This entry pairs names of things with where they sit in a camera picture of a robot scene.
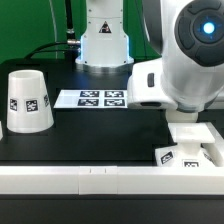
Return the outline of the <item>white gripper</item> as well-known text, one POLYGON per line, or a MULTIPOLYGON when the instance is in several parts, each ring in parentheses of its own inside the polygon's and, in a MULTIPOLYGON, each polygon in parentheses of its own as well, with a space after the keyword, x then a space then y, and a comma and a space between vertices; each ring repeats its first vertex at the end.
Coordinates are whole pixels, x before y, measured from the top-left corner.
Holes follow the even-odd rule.
POLYGON ((224 64, 202 67, 163 59, 134 65, 127 84, 131 109, 164 109, 168 123, 196 122, 205 109, 224 109, 224 64))

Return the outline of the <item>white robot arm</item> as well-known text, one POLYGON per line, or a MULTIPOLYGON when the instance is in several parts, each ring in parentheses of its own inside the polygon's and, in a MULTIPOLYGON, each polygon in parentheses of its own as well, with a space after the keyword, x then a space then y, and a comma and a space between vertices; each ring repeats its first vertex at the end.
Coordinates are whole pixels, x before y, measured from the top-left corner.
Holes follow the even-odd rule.
POLYGON ((127 106, 180 117, 224 109, 224 0, 141 0, 140 22, 158 59, 136 63, 123 30, 123 0, 85 0, 87 28, 76 64, 130 68, 127 106))

